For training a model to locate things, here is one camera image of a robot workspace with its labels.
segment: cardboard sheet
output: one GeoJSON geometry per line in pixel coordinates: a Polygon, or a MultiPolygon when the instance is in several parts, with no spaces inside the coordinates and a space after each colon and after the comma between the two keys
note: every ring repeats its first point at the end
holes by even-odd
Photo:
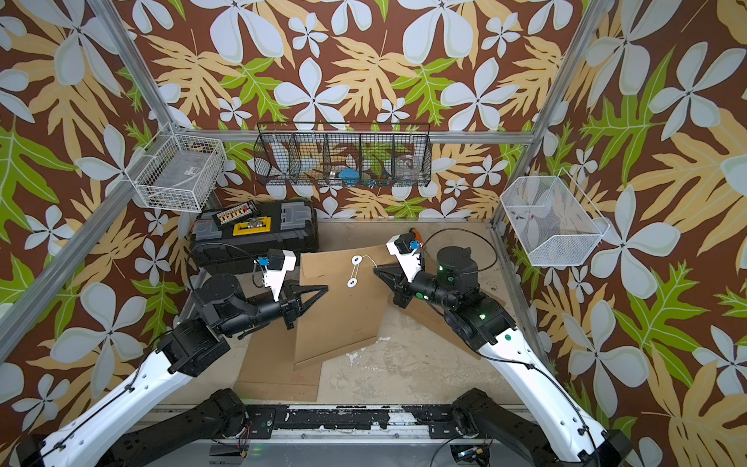
{"type": "Polygon", "coordinates": [[[418,298],[413,297],[412,300],[410,300],[407,308],[401,309],[399,306],[396,306],[394,305],[394,303],[392,303],[393,297],[394,295],[389,296],[389,306],[392,306],[396,310],[404,313],[405,315],[408,315],[410,318],[414,319],[418,323],[427,327],[429,330],[449,341],[452,345],[455,345],[465,351],[467,355],[470,355],[478,360],[480,359],[480,357],[475,352],[470,350],[467,344],[465,344],[464,341],[458,335],[456,335],[451,327],[446,324],[446,321],[444,321],[441,316],[437,315],[436,312],[434,312],[433,309],[428,306],[428,303],[426,303],[424,300],[419,300],[418,298]]]}
{"type": "Polygon", "coordinates": [[[234,391],[243,399],[315,402],[321,364],[294,370],[296,330],[282,319],[257,331],[249,341],[234,391]]]}
{"type": "Polygon", "coordinates": [[[376,341],[391,291],[374,276],[374,263],[395,262],[385,245],[301,255],[301,285],[328,285],[329,292],[296,324],[297,370],[376,341]],[[355,275],[358,283],[349,288],[355,255],[363,259],[355,275]]]}

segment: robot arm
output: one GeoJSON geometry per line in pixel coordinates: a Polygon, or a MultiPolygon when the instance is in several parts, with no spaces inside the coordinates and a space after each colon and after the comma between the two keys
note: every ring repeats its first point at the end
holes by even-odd
{"type": "Polygon", "coordinates": [[[410,229],[392,237],[387,248],[399,264],[374,268],[394,292],[394,304],[404,308],[413,297],[427,301],[506,378],[541,428],[474,389],[454,404],[462,432],[495,437],[537,466],[556,460],[565,466],[618,466],[631,450],[630,441],[617,430],[607,432],[578,406],[534,354],[511,315],[480,291],[470,249],[441,249],[433,275],[423,270],[416,236],[410,229]]]}
{"type": "Polygon", "coordinates": [[[278,318],[291,329],[329,290],[326,285],[284,281],[285,273],[295,266],[292,252],[270,250],[267,259],[263,276],[270,291],[246,298],[235,276],[212,276],[196,290],[202,305],[197,316],[163,336],[133,374],[76,420],[49,436],[22,442],[17,448],[21,466],[137,467],[194,439],[235,436],[244,426],[245,408],[230,390],[213,394],[167,425],[158,424],[156,436],[141,433],[145,430],[123,435],[157,403],[226,353],[230,346],[224,336],[240,333],[241,338],[278,318]],[[314,295],[303,301],[301,296],[308,293],[314,295]]]}

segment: yellow label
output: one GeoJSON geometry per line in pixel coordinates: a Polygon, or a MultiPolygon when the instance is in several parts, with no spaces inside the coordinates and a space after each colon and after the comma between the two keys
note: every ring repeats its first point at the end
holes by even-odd
{"type": "Polygon", "coordinates": [[[252,222],[239,222],[234,225],[234,236],[236,235],[248,235],[253,233],[262,233],[262,232],[269,232],[270,231],[270,218],[265,217],[258,217],[256,220],[252,220],[252,222]]]}

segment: black toolbox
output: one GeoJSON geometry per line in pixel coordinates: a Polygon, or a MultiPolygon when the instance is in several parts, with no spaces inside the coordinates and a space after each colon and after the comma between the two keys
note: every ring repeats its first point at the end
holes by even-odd
{"type": "Polygon", "coordinates": [[[217,228],[213,214],[222,209],[202,212],[193,225],[190,245],[197,266],[211,275],[250,273],[254,259],[265,256],[270,248],[290,250],[297,256],[319,249],[317,212],[310,201],[263,202],[257,207],[258,217],[269,217],[269,228],[244,235],[234,235],[233,228],[217,228]]]}

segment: blue object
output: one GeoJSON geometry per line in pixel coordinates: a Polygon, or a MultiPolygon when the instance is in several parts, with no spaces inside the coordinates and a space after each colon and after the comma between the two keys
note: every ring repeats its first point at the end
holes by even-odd
{"type": "Polygon", "coordinates": [[[340,178],[349,187],[352,187],[358,183],[361,176],[353,169],[345,169],[340,172],[340,178]]]}

